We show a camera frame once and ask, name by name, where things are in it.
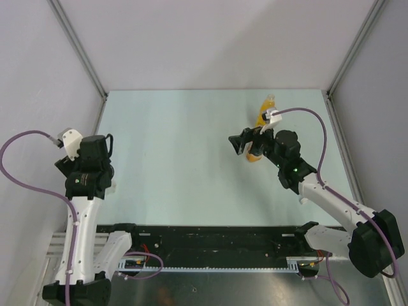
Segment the orange drink bottle white cap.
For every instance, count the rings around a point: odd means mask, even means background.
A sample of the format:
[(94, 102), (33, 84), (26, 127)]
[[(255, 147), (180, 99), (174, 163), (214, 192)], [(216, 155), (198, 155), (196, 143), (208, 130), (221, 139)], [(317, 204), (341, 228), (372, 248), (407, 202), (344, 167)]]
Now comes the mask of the orange drink bottle white cap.
[(255, 156), (254, 154), (251, 154), (249, 151), (246, 152), (246, 159), (248, 160), (248, 162), (250, 163), (255, 163), (259, 160), (261, 160), (262, 156)]

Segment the yellow honey pomelo bottle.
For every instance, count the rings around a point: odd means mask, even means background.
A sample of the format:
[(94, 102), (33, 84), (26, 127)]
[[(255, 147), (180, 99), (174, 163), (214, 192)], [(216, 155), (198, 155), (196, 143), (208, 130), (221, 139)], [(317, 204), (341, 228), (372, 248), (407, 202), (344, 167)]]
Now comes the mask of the yellow honey pomelo bottle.
[(265, 120), (266, 111), (270, 108), (275, 108), (275, 96), (273, 94), (269, 94), (261, 105), (255, 124), (256, 127), (264, 126), (267, 124), (268, 121)]

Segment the clear pepsi bottle blue cap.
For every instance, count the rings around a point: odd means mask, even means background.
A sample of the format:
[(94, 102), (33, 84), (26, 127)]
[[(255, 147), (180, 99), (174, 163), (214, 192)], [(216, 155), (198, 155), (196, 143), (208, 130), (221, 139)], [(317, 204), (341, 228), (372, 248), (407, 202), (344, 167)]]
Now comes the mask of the clear pepsi bottle blue cap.
[(116, 181), (112, 180), (111, 186), (106, 188), (105, 193), (106, 194), (113, 194), (113, 193), (116, 192), (116, 188), (117, 188), (117, 183), (116, 183)]

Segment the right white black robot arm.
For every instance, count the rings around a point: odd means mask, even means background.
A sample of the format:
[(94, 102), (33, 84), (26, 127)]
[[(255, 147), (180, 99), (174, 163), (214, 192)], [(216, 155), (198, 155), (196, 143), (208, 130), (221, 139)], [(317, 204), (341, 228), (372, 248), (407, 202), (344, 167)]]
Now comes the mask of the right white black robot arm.
[(395, 216), (387, 210), (376, 212), (331, 188), (301, 157), (301, 145), (294, 131), (275, 133), (271, 129), (262, 132), (258, 127), (245, 128), (228, 140), (238, 155), (249, 144), (252, 152), (265, 156), (278, 167), (283, 188), (315, 203), (342, 226), (333, 229), (312, 221), (303, 225), (294, 239), (298, 254), (330, 252), (349, 259), (360, 273), (370, 278), (384, 273), (389, 266), (396, 267), (405, 249)]

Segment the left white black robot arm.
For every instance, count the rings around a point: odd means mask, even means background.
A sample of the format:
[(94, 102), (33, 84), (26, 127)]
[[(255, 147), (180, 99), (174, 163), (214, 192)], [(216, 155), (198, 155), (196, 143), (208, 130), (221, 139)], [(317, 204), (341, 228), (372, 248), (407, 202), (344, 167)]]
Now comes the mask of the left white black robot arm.
[(114, 231), (95, 252), (99, 209), (114, 176), (113, 136), (84, 137), (67, 129), (59, 140), (66, 157), (55, 165), (66, 177), (68, 223), (55, 281), (43, 287), (42, 298), (50, 305), (107, 305), (120, 259), (141, 247), (138, 236)]

